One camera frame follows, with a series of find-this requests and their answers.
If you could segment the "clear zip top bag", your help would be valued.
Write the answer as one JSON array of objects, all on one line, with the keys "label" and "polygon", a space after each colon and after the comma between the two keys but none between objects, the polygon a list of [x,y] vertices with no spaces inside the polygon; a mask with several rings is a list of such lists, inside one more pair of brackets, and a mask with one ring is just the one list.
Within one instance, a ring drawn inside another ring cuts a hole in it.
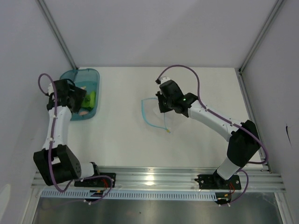
[{"label": "clear zip top bag", "polygon": [[160,112],[157,98],[142,99],[141,113],[147,125],[164,130],[167,133],[171,133],[182,124],[180,115],[177,115],[174,111]]}]

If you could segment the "light green toy cucumber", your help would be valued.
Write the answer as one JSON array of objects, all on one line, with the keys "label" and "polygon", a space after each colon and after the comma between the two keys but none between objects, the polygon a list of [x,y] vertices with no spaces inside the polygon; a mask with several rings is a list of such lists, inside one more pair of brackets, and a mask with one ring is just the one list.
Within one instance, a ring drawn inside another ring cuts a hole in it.
[{"label": "light green toy cucumber", "polygon": [[92,110],[95,107],[95,103],[96,103],[96,92],[92,91],[89,94],[89,108]]}]

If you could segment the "green toy bell pepper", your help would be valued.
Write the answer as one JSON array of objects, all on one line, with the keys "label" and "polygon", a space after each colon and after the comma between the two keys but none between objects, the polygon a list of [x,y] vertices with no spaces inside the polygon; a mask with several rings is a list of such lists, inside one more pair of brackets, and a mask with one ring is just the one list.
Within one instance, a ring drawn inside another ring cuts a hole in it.
[{"label": "green toy bell pepper", "polygon": [[90,95],[86,95],[84,100],[82,101],[81,107],[82,108],[89,108],[91,103],[91,97]]}]

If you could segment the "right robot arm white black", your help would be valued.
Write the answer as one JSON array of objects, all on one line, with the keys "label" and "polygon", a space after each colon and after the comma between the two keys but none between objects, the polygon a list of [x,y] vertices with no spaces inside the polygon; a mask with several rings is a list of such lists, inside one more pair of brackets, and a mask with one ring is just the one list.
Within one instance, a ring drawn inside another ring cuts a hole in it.
[{"label": "right robot arm white black", "polygon": [[237,123],[230,118],[222,120],[209,112],[206,106],[202,106],[196,95],[183,94],[178,84],[168,77],[163,77],[156,83],[160,89],[156,96],[161,113],[174,111],[199,121],[228,142],[227,156],[213,173],[213,182],[218,188],[229,185],[231,177],[242,169],[260,148],[255,124],[250,120]]}]

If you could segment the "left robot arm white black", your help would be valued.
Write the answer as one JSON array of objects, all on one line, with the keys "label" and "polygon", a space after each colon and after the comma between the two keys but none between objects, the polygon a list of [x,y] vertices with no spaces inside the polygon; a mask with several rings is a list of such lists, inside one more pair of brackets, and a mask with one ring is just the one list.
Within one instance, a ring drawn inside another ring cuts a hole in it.
[{"label": "left robot arm white black", "polygon": [[35,152],[33,160],[48,186],[85,179],[92,187],[101,182],[101,174],[94,162],[81,163],[67,146],[68,129],[73,114],[79,113],[86,97],[86,90],[69,79],[51,83],[46,96],[49,127],[42,149]]}]

